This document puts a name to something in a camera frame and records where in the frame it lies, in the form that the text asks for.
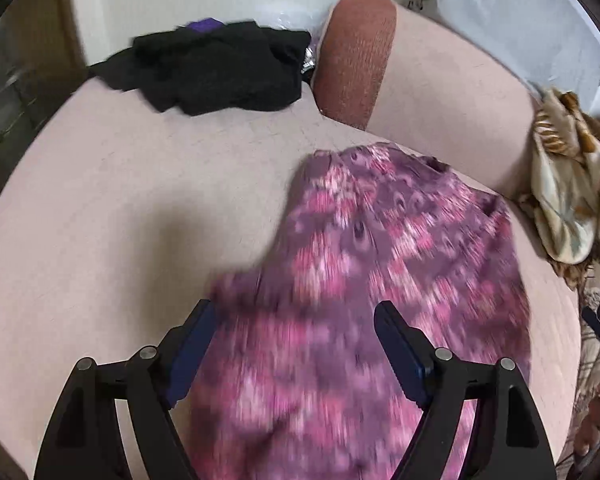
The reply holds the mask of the pink sofa backrest cushion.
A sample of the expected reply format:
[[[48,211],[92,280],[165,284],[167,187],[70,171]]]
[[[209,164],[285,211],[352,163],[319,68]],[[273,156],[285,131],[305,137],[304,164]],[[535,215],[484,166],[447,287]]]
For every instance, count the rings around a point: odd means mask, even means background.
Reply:
[[[393,0],[339,0],[312,90],[336,122],[431,155],[511,200],[530,188],[532,95],[491,55]]]

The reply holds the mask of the purple cloth under black garment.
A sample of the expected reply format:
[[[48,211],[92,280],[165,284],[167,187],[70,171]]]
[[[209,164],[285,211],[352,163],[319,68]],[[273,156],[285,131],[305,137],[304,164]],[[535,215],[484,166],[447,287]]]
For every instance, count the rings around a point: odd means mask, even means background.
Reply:
[[[204,18],[203,20],[188,23],[186,28],[193,30],[194,32],[199,32],[200,34],[205,34],[206,32],[212,32],[212,30],[223,26],[224,23],[215,18]]]

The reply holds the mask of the clear plastic bag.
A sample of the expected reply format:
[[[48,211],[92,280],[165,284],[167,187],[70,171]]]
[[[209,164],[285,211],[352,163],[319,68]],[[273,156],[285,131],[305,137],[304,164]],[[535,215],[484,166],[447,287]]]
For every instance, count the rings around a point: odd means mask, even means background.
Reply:
[[[311,10],[295,6],[281,11],[276,8],[263,8],[256,17],[261,26],[275,29],[305,30],[311,36],[302,65],[302,77],[310,82],[317,66],[318,46],[323,35],[324,25],[328,18],[327,10]]]

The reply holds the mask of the purple pink floral garment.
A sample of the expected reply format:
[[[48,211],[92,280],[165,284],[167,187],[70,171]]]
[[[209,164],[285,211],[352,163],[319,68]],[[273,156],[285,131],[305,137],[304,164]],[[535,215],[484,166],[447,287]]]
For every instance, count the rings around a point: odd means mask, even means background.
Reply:
[[[381,301],[463,360],[530,367],[506,203],[389,144],[310,156],[271,251],[211,299],[190,390],[203,479],[389,478],[420,413],[375,334]]]

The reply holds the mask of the black crumpled garment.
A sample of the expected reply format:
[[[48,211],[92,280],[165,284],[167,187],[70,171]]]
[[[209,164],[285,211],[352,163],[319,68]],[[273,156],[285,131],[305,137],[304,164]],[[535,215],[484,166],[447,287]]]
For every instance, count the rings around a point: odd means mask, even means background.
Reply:
[[[179,27],[133,39],[90,67],[109,88],[136,90],[157,112],[198,116],[226,108],[277,112],[302,95],[302,66],[311,35],[254,21],[208,32]]]

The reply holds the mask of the grey cushion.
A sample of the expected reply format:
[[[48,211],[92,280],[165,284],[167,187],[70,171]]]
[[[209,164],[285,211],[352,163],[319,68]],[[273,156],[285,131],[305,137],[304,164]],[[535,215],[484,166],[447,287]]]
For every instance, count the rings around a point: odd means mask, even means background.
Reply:
[[[520,80],[593,102],[600,40],[570,0],[424,0],[422,13],[488,52]]]

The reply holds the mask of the beige patterned blanket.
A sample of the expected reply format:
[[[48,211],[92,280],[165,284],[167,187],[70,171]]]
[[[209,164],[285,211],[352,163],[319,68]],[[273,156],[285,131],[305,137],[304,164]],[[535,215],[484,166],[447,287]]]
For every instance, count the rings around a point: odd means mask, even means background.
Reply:
[[[589,307],[596,311],[600,306],[600,284],[593,271],[586,274],[579,290],[579,309]],[[568,437],[562,456],[573,452],[585,455],[600,440],[600,340],[592,328],[581,321],[581,352],[577,377],[576,400]]]

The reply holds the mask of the cream floral crumpled cloth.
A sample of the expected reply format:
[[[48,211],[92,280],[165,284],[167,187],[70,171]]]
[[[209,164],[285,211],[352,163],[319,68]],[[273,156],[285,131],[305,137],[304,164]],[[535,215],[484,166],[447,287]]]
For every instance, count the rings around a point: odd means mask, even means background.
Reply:
[[[533,218],[554,271],[572,289],[600,288],[600,121],[573,92],[543,92],[531,130]]]

